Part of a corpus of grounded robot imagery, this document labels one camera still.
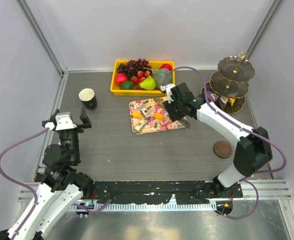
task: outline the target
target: gray floor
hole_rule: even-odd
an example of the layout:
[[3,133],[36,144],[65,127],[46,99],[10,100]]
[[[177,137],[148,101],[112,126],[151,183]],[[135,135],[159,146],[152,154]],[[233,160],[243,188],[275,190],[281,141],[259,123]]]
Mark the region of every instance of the gray floor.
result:
[[[252,201],[234,203],[233,216],[250,212]],[[288,240],[276,200],[260,201],[257,212],[232,220],[213,211],[103,212],[87,219],[63,217],[47,240]]]
[[[204,71],[210,79],[212,71]],[[71,73],[64,92],[61,112],[71,112],[80,122],[80,90],[92,88],[98,107],[87,111],[92,129],[79,135],[82,162],[77,170],[101,181],[211,180],[229,166],[233,155],[220,159],[213,153],[215,142],[225,138],[204,123],[190,119],[191,129],[134,135],[128,104],[150,97],[114,96],[110,92],[111,72]],[[194,94],[203,86],[192,71],[178,71],[176,82],[186,82]],[[233,115],[253,126],[248,105]],[[269,174],[255,175],[269,179]]]

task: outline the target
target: dark grape bunch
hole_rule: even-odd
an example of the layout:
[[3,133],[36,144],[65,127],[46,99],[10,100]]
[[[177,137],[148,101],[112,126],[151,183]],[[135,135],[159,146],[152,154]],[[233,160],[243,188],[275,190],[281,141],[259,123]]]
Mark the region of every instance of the dark grape bunch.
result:
[[145,71],[148,68],[151,69],[151,66],[149,65],[149,61],[146,61],[145,59],[138,59],[137,61],[130,60],[126,64],[121,63],[117,69],[117,73],[123,73],[125,74],[129,79],[131,79],[133,76],[136,76],[138,71]]

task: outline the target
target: green pear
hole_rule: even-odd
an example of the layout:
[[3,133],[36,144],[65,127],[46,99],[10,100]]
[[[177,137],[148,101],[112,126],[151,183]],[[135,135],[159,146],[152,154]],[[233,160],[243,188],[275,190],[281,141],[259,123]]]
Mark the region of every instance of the green pear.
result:
[[157,83],[152,77],[147,77],[140,83],[140,87],[145,90],[152,91],[156,88]]

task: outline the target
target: red apple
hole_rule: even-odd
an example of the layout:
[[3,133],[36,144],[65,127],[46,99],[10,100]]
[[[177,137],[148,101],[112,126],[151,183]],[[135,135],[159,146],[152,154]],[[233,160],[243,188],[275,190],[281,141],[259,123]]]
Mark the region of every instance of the red apple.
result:
[[133,85],[136,85],[139,82],[139,78],[137,76],[133,76],[131,78],[131,81],[132,81]]
[[128,78],[124,73],[118,73],[115,78],[116,84],[118,86],[120,86],[121,83],[126,82],[127,80],[128,80]]
[[138,71],[138,73],[137,73],[137,77],[138,77],[138,78],[142,78],[143,76],[144,76],[143,71]]
[[170,65],[167,64],[167,63],[163,64],[160,68],[161,68],[161,69],[168,69],[169,71],[172,70],[172,66],[170,66]]
[[149,70],[146,70],[145,71],[145,77],[148,77],[150,75],[150,71]]

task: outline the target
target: white wall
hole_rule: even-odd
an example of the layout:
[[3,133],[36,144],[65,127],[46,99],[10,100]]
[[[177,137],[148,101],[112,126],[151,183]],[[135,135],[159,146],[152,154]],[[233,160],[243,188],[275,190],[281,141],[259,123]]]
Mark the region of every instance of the white wall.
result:
[[[250,102],[258,124],[288,157],[285,178],[294,199],[294,1],[284,1],[250,61],[256,76],[250,81]],[[272,164],[282,158],[273,151]]]
[[115,60],[172,60],[215,69],[246,50],[272,0],[28,0],[36,2],[69,70]]
[[[59,83],[53,67],[23,12],[14,0],[0,1],[0,152],[41,131]],[[3,157],[4,171],[20,181],[33,178],[43,137]],[[17,217],[20,187],[0,175],[0,230]]]

